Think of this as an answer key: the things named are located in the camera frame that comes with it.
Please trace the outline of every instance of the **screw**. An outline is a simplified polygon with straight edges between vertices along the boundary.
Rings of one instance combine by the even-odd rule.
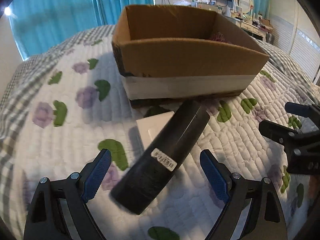
[[[47,180],[48,180],[48,178],[43,177],[43,178],[40,179],[40,183],[41,183],[41,184],[44,184],[44,183],[47,182]]]
[[[270,183],[271,183],[271,179],[269,179],[269,178],[267,178],[267,177],[265,177],[265,178],[263,179],[263,181],[264,181],[265,183],[267,183],[267,184],[270,184]]]
[[[74,173],[71,174],[70,177],[71,177],[71,179],[78,179],[79,178],[79,173],[74,172]]]
[[[313,168],[313,162],[309,163],[308,169],[311,170]]]
[[[301,155],[301,152],[299,149],[294,149],[293,150],[294,154],[297,155],[297,156],[300,156]]]
[[[237,172],[232,173],[232,177],[234,177],[235,179],[240,179],[241,175]]]

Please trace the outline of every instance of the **white wardrobe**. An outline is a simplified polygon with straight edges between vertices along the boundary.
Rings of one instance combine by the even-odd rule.
[[[297,0],[270,0],[269,19],[274,45],[289,54],[318,83],[320,38]]]

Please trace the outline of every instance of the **blue gripper pad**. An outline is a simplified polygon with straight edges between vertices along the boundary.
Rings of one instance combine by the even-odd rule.
[[[284,109],[287,113],[295,114],[302,117],[308,117],[310,108],[308,105],[300,105],[292,102],[287,102],[284,105]]]
[[[88,200],[93,199],[96,195],[110,165],[111,152],[109,150],[106,150],[100,160],[92,168],[91,173],[88,175],[86,181],[84,182],[84,188],[81,198],[85,204],[88,202]]]
[[[229,200],[228,184],[212,160],[205,153],[205,150],[200,153],[200,165],[217,198],[223,200],[226,204]]]

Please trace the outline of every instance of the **green leaf pattern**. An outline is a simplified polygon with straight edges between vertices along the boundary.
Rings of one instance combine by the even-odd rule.
[[[255,98],[245,98],[241,100],[240,105],[242,109],[249,114],[253,107],[257,104],[257,100]]]
[[[58,84],[60,82],[61,77],[62,77],[62,71],[57,72],[50,78],[48,85]]]
[[[289,120],[288,120],[288,126],[289,127],[293,127],[294,129],[299,128],[301,129],[302,127],[302,123],[300,122],[300,120],[294,116],[290,116]]]
[[[165,227],[151,227],[148,230],[148,235],[154,240],[180,240],[180,236]]]
[[[65,105],[65,103],[57,100],[54,100],[53,105],[56,108],[56,110],[53,111],[53,114],[56,116],[53,121],[53,126],[62,126],[68,113],[67,106]]]
[[[96,58],[90,58],[88,59],[88,63],[90,65],[89,69],[92,70],[96,67],[97,63],[99,62],[99,60],[97,60]]]
[[[102,39],[95,41],[94,43],[91,44],[91,46],[97,45],[97,44],[99,44],[100,42],[102,42]]]
[[[270,75],[267,71],[265,71],[265,70],[261,70],[261,71],[260,71],[260,74],[262,74],[262,75],[266,76],[268,79],[270,79],[270,80],[271,80],[271,82],[273,82],[273,83],[275,83],[275,82],[276,82],[276,81],[271,77],[271,75]]]
[[[303,187],[303,184],[299,184],[297,186],[297,194],[298,194],[298,205],[297,207],[301,207],[302,205],[302,201],[303,201],[303,195],[304,195],[304,187]]]
[[[115,162],[121,171],[124,171],[126,168],[128,168],[128,160],[121,142],[113,139],[106,139],[99,142],[98,149],[100,151],[102,149],[108,149],[111,152],[112,161]]]
[[[98,87],[97,91],[99,92],[99,101],[101,102],[110,91],[110,83],[107,80],[101,79],[97,80],[94,84]]]
[[[217,116],[217,121],[218,122],[226,122],[226,121],[230,120],[230,118],[232,116],[230,107],[223,100],[219,101],[219,103],[221,106],[219,106],[219,108],[218,108],[219,114]]]
[[[170,110],[165,109],[161,106],[152,106],[148,109],[148,111],[146,112],[146,114],[143,117],[149,117],[149,116],[163,114],[163,113],[167,113],[167,112],[170,112]]]
[[[283,173],[284,173],[284,176],[282,177],[283,184],[280,189],[281,193],[285,192],[285,190],[289,186],[289,182],[290,182],[290,174],[287,172],[287,166],[285,166],[285,165],[283,166]]]

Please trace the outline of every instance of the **light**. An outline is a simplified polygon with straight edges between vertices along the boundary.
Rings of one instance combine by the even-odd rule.
[[[4,14],[7,15],[7,16],[10,16],[11,15],[11,9],[9,7],[6,7],[4,9]]]

